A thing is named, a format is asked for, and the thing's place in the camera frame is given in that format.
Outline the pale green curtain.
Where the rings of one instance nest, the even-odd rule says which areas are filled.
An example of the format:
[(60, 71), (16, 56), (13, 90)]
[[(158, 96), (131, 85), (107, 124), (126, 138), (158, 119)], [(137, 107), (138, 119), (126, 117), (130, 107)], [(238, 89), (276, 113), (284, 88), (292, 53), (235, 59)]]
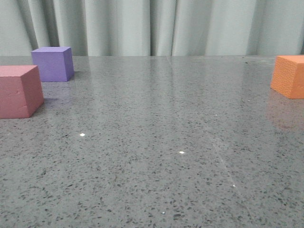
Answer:
[(3, 0), (0, 54), (70, 46), (76, 56), (298, 55), (301, 0)]

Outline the purple foam cube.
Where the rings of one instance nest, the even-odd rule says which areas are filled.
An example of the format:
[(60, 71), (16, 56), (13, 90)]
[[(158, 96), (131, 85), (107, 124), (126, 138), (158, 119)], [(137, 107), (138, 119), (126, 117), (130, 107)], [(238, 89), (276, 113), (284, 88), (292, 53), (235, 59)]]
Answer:
[(42, 47), (31, 51), (41, 82), (67, 82), (74, 75), (71, 47)]

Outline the pink foam cube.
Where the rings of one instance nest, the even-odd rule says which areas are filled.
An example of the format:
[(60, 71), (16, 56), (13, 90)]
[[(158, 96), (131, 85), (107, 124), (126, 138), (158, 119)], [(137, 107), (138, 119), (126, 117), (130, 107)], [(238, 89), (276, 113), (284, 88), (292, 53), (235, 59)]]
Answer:
[(0, 117), (29, 118), (44, 103), (38, 66), (0, 67)]

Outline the orange foam cube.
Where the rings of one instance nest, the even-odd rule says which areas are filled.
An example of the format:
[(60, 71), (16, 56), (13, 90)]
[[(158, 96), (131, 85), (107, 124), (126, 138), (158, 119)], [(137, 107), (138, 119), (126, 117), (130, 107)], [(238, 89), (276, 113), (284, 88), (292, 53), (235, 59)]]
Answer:
[(289, 99), (303, 99), (304, 56), (277, 56), (270, 87)]

